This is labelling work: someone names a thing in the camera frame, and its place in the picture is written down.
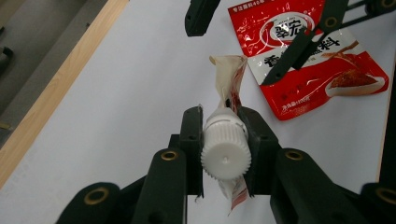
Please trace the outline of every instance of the gray floor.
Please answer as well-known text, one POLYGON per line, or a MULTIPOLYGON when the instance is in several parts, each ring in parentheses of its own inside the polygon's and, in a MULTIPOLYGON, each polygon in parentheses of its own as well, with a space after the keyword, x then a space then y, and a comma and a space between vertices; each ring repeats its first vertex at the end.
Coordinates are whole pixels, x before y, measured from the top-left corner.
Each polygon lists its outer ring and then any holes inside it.
POLYGON ((106 0, 26 0, 6 24, 0 46, 14 57, 0 74, 0 147, 77 44, 106 0))

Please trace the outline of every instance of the red packaging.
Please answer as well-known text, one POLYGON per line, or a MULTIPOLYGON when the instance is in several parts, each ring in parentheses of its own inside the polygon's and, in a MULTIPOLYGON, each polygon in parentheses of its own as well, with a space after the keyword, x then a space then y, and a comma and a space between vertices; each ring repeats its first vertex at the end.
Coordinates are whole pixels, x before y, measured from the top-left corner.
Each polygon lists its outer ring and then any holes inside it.
POLYGON ((277 83, 262 85, 299 30, 318 24, 323 6, 323 0, 257 0, 228 9, 248 65, 280 120, 298 117, 333 96, 388 88, 388 76, 347 29, 327 35, 300 70, 291 68, 277 83))

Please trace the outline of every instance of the wooden edge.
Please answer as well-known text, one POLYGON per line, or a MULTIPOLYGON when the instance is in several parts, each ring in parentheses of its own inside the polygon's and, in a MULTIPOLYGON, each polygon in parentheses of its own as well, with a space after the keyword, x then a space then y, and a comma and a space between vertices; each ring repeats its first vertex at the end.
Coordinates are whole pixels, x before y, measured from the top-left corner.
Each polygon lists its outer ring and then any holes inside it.
POLYGON ((0 189, 31 147, 128 0, 108 0, 83 37, 0 150, 0 189))

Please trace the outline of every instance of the screw hole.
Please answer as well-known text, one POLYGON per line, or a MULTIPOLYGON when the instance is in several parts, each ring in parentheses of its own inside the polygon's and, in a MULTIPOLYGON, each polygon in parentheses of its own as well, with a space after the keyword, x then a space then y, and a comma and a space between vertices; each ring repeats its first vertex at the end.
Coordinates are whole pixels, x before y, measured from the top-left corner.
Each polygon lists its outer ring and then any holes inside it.
POLYGON ((98 188, 91 190, 87 195, 85 195, 84 203, 87 205, 95 205, 102 203, 108 197, 108 189, 98 188))
POLYGON ((382 201, 396 205, 396 191, 392 189, 379 188, 375 193, 382 201))
POLYGON ((293 161, 300 161, 303 159, 303 155, 298 151, 287 151, 285 155, 293 161))
POLYGON ((173 161, 178 157, 177 152, 175 151, 165 151, 161 154, 161 158, 165 161, 173 161))
POLYGON ((329 17, 326 19, 326 21, 324 22, 324 24, 328 27, 334 27, 337 24, 338 20, 335 17, 329 17))
POLYGON ((382 0, 381 6, 384 8, 393 7, 396 4, 395 0, 382 0))

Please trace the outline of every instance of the ribbed cap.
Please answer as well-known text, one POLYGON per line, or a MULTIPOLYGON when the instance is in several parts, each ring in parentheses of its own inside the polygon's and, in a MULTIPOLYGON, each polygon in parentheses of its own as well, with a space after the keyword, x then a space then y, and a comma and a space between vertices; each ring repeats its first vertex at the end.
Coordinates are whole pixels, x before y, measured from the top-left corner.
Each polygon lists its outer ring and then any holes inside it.
POLYGON ((211 176, 232 180, 243 175, 251 162, 245 124, 230 108, 220 108, 207 120, 201 162, 211 176))

